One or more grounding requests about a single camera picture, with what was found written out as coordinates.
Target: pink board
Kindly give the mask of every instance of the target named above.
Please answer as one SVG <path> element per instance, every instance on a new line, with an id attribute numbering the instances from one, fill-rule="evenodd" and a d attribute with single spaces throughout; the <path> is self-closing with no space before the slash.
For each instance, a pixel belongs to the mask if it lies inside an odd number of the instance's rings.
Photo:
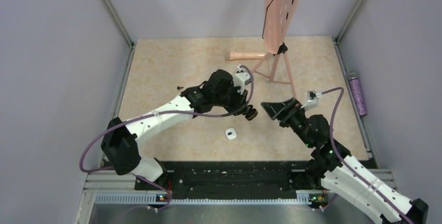
<path id="1" fill-rule="evenodd" d="M 265 0 L 267 15 L 264 24 L 264 46 L 268 52 L 278 53 L 298 2 L 299 0 Z"/>

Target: beige floor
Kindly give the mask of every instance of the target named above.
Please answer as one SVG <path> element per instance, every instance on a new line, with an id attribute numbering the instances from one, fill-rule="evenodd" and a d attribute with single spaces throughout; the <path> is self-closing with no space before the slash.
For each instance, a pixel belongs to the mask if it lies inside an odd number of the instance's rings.
<path id="1" fill-rule="evenodd" d="M 345 82 L 330 36 L 286 38 L 298 99 L 305 103 L 307 90 L 323 91 Z M 139 40 L 124 93 L 120 118 L 133 118 L 162 106 L 180 93 L 177 86 L 196 86 L 212 72 L 234 72 L 238 64 L 250 68 L 257 60 L 225 61 L 225 51 L 264 52 L 261 38 L 205 38 Z M 270 59 L 259 71 L 268 73 Z M 277 79 L 287 81 L 284 59 L 280 59 Z M 330 119 L 338 92 L 321 98 L 320 107 L 308 115 L 323 114 Z M 260 102 L 291 98 L 289 85 L 269 83 L 255 75 L 252 104 L 259 115 L 251 122 L 243 116 L 203 118 L 181 122 L 156 135 L 142 152 L 160 160 L 308 160 L 311 149 L 288 128 L 281 128 L 261 110 Z M 211 114 L 225 113 L 221 108 Z M 224 131 L 235 128 L 238 138 L 226 139 Z M 358 159 L 367 159 L 361 133 L 346 92 L 335 120 L 335 139 Z"/>

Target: easel leg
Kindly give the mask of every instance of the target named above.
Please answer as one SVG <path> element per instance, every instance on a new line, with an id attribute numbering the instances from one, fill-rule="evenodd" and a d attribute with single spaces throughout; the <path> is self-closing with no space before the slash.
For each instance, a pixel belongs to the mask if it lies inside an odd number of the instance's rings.
<path id="1" fill-rule="evenodd" d="M 265 56 L 255 65 L 255 67 L 253 67 L 253 69 L 251 69 L 250 71 L 253 73 L 253 72 L 255 72 L 258 68 L 259 68 L 259 66 L 263 63 L 263 62 L 265 62 L 266 60 L 267 60 L 267 58 L 269 58 L 269 57 L 271 57 L 272 56 L 272 54 L 270 53 L 270 52 L 267 52 L 267 54 L 265 54 Z"/>
<path id="2" fill-rule="evenodd" d="M 296 98 L 296 91 L 294 89 L 293 76 L 291 74 L 290 63 L 289 63 L 289 55 L 287 54 L 287 52 L 284 52 L 284 61 L 286 61 L 286 67 L 287 67 L 287 73 L 289 74 L 291 91 L 293 93 L 293 97 Z"/>
<path id="3" fill-rule="evenodd" d="M 276 73 L 276 67 L 278 67 L 279 62 L 279 55 L 275 55 L 275 59 L 273 60 L 273 66 L 272 66 L 272 72 L 270 73 L 270 82 L 274 81 L 275 73 Z"/>

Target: easel stand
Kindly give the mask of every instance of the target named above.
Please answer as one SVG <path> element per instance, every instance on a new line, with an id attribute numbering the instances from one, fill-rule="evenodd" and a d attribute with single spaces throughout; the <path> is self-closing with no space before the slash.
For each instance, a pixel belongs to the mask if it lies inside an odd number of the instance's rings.
<path id="1" fill-rule="evenodd" d="M 293 93 L 293 97 L 294 97 L 294 98 L 297 98 L 297 97 L 296 97 L 296 91 L 295 91 L 295 89 L 294 89 L 293 76 L 292 76 L 292 73 L 291 73 L 290 62 L 289 62 L 289 56 L 288 56 L 287 50 L 288 50 L 287 46 L 285 45 L 285 43 L 283 43 L 283 44 L 279 47 L 279 50 L 278 50 L 278 53 L 277 53 L 277 54 L 272 54 L 272 53 L 270 53 L 270 52 L 267 52 L 267 54 L 264 55 L 264 57 L 263 57 L 263 58 L 262 58 L 262 59 L 261 59 L 256 65 L 255 65 L 255 67 L 253 67 L 253 68 L 251 69 L 251 71 L 252 71 L 252 73 L 257 73 L 257 74 L 260 74 L 260 75 L 262 75 L 262 76 L 264 76 L 264 77 L 267 77 L 267 78 L 269 79 L 270 82 L 273 82 L 273 83 L 280 83 L 280 84 L 290 84 L 290 86 L 291 86 L 291 91 L 292 91 L 292 93 Z M 276 67 L 278 67 L 279 55 L 280 55 L 280 54 L 283 54 L 283 55 L 284 55 L 284 61 L 286 62 L 286 68 L 287 68 L 287 74 L 288 74 L 288 77 L 289 77 L 289 82 L 275 81 Z M 269 57 L 271 57 L 272 55 L 275 56 L 275 59 L 273 60 L 272 71 L 270 72 L 270 76 L 268 76 L 268 75 L 266 75 L 266 74 L 263 74 L 263 73 L 257 71 L 257 69 L 259 68 L 259 66 L 260 66 L 263 62 L 265 62 Z"/>

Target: small white object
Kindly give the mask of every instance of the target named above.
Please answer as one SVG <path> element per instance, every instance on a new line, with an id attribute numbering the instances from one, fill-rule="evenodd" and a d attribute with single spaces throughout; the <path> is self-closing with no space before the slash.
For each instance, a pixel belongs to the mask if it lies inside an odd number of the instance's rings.
<path id="1" fill-rule="evenodd" d="M 307 102 L 302 105 L 305 111 L 319 106 L 319 98 L 322 97 L 322 92 L 307 91 Z"/>
<path id="2" fill-rule="evenodd" d="M 238 90 L 238 93 L 242 95 L 245 90 L 245 86 L 247 86 L 249 83 L 252 82 L 252 79 L 250 78 L 250 75 L 247 71 L 242 70 L 240 68 L 241 65 L 238 65 L 237 70 L 238 73 L 233 74 L 233 82 L 235 87 L 240 87 Z"/>
<path id="3" fill-rule="evenodd" d="M 233 128 L 227 129 L 226 130 L 226 137 L 230 141 L 236 139 L 236 137 L 237 137 L 236 131 Z"/>

